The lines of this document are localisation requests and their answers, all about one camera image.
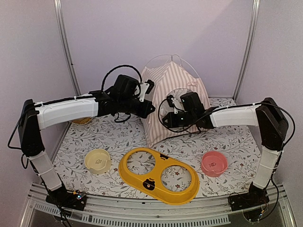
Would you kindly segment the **pink striped pet tent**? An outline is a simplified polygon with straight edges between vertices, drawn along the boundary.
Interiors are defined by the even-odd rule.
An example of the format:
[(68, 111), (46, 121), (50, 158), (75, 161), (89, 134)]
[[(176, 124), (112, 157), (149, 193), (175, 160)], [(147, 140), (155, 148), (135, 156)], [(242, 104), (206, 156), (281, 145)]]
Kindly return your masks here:
[(174, 111), (167, 102), (163, 102), (167, 96), (172, 95), (178, 102), (181, 102), (181, 95), (196, 92), (204, 108), (210, 107), (208, 94), (202, 80), (193, 77), (173, 61), (157, 68), (145, 67), (141, 76), (144, 81), (150, 79), (154, 82), (154, 88), (146, 98), (152, 101), (152, 105), (156, 109), (146, 119), (142, 119), (148, 147), (153, 147), (166, 138), (177, 136), (177, 133), (163, 127), (158, 119), (158, 114), (162, 118), (167, 113)]

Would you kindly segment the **white tent pole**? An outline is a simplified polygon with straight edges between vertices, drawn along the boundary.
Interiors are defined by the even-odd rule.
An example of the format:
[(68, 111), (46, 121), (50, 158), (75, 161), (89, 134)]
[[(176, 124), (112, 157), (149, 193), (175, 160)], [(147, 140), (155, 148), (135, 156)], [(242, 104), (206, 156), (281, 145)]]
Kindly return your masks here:
[(153, 58), (151, 58), (146, 64), (145, 67), (152, 69), (161, 67), (167, 63), (174, 62), (177, 65), (181, 66), (185, 69), (191, 76), (198, 79), (200, 78), (198, 72), (194, 69), (194, 67), (186, 60), (181, 58), (178, 54), (160, 54)]

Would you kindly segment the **pink pet bowl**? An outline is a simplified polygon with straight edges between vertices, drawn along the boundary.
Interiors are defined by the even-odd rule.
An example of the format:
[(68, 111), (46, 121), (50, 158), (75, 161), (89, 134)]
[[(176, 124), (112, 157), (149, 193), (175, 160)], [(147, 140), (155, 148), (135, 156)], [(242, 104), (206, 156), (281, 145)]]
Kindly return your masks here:
[(201, 159), (201, 170), (209, 177), (219, 177), (228, 168), (225, 155), (218, 151), (208, 151)]

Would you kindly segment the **yellow double bowl holder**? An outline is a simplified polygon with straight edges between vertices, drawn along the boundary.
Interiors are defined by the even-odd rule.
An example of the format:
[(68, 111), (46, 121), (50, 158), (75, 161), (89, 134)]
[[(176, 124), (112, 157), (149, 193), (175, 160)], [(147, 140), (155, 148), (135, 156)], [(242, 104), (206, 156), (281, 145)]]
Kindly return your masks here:
[[(155, 158), (153, 169), (143, 175), (137, 175), (127, 167), (129, 157), (140, 151), (148, 152)], [(162, 173), (171, 166), (181, 166), (191, 175), (191, 184), (181, 192), (168, 190), (162, 183)], [(191, 166), (150, 148), (135, 148), (126, 153), (119, 163), (118, 171), (126, 184), (169, 205), (183, 205), (192, 201), (200, 188), (199, 177)]]

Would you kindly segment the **cream pet bowl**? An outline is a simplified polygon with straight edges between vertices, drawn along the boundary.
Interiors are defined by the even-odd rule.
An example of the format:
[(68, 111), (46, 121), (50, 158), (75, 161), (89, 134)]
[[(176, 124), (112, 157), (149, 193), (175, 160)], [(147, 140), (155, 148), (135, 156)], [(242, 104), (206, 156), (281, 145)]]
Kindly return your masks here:
[(100, 175), (110, 170), (112, 160), (108, 151), (98, 148), (85, 156), (84, 163), (91, 174)]

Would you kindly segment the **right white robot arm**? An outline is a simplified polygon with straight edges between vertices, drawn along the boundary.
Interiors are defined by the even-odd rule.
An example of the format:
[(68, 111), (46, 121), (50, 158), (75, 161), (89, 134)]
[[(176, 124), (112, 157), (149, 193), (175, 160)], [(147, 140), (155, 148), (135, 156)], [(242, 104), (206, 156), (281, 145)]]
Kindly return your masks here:
[(181, 133), (196, 126), (198, 129), (214, 129), (223, 126), (245, 125), (259, 128), (262, 145), (261, 160), (251, 183), (252, 189), (245, 195), (248, 206), (255, 206), (263, 199), (263, 192), (273, 178), (279, 165), (284, 147), (291, 140), (287, 132), (290, 113), (277, 106), (267, 97), (263, 101), (245, 105), (210, 107), (205, 109), (196, 92), (182, 95), (181, 106), (177, 106), (173, 96), (163, 102), (174, 108), (173, 112), (159, 116), (161, 125), (167, 130)]

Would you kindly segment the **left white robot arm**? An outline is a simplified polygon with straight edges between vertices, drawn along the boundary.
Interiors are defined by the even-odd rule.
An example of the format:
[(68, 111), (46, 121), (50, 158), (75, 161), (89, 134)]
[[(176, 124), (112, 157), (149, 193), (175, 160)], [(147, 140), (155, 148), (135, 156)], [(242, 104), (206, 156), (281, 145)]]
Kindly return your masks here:
[(13, 133), (18, 133), (21, 150), (46, 188), (52, 192), (52, 198), (60, 205), (70, 202), (70, 194), (64, 190), (64, 184), (56, 173), (49, 156), (45, 152), (40, 131), (47, 127), (77, 120), (124, 113), (140, 118), (155, 111), (152, 102), (145, 99), (154, 87), (151, 79), (135, 79), (119, 75), (108, 89), (90, 91), (81, 96), (68, 97), (48, 102), (35, 103), (28, 99), (23, 104), (21, 116)]

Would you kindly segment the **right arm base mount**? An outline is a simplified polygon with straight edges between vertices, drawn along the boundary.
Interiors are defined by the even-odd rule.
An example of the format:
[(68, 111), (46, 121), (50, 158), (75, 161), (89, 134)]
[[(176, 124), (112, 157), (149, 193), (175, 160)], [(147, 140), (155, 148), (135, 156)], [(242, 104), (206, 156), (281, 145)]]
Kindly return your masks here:
[(242, 194), (233, 193), (228, 197), (228, 203), (232, 211), (253, 208), (268, 202), (267, 190), (260, 189), (253, 184), (250, 185), (248, 192)]

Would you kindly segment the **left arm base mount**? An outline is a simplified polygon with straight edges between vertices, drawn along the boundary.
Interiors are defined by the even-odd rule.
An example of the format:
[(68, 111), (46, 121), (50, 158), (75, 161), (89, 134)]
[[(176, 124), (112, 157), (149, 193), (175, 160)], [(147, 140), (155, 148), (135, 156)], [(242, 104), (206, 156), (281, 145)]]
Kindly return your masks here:
[(84, 211), (86, 202), (87, 202), (87, 194), (85, 192), (81, 192), (79, 190), (68, 191), (63, 184), (60, 188), (51, 191), (47, 189), (47, 197), (46, 202), (56, 205), (60, 208), (69, 208), (73, 210)]

